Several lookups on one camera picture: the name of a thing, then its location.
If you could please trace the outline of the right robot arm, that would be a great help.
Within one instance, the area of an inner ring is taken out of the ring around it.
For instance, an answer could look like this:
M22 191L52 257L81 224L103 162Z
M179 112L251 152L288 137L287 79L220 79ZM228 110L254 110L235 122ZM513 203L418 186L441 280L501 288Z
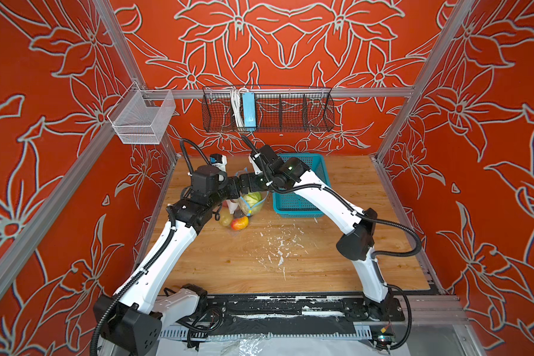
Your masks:
M379 256L408 258L422 249L420 237L411 228L396 222L379 219L372 209L363 210L326 185L301 159L283 160L269 145L257 148L247 137L243 142L252 150L250 161L255 165L255 178L241 178L242 191L252 188L280 195L296 194L323 212L343 233L337 250L351 260L363 286L368 315L383 320L396 308L393 285L386 283L378 265ZM377 225L398 228L412 236L415 247L408 252L375 249L373 234Z

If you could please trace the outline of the orange yellow mango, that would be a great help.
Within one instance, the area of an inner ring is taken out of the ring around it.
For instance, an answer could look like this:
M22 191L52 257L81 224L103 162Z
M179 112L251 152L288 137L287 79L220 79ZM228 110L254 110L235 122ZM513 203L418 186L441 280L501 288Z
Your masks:
M249 218L247 216L243 216L240 218L234 218L233 221L231 221L231 228L234 231L240 231L245 229L249 225Z

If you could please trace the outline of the clear zip top bag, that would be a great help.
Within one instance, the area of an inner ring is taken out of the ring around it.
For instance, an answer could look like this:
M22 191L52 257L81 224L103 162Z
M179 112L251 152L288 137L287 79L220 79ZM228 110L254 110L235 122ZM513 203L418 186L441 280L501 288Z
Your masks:
M268 191L260 191L240 195L235 200L225 200L220 210L219 224L234 231L247 228L251 217L263 209L268 195Z

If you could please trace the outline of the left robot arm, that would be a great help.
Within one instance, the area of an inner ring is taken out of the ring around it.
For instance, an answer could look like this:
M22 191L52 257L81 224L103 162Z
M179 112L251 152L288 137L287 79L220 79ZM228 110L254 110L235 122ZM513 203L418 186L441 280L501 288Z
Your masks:
M160 289L188 246L211 219L219 219L223 202L238 197L235 178L205 158L195 169L187 153L183 154L191 185L180 200L167 206L168 221L153 248L133 274L114 293L102 295L93 311L97 325L89 353L99 353L104 339L133 355L146 355L157 341L164 321L177 322L193 314L200 301L198 294L186 289L167 311L154 311Z

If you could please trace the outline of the green cabbage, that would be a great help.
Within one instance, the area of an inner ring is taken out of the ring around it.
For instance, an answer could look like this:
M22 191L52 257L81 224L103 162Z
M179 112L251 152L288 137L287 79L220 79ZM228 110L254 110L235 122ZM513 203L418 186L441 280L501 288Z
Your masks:
M244 194L242 196L243 209L250 211L262 200L262 194L260 192Z

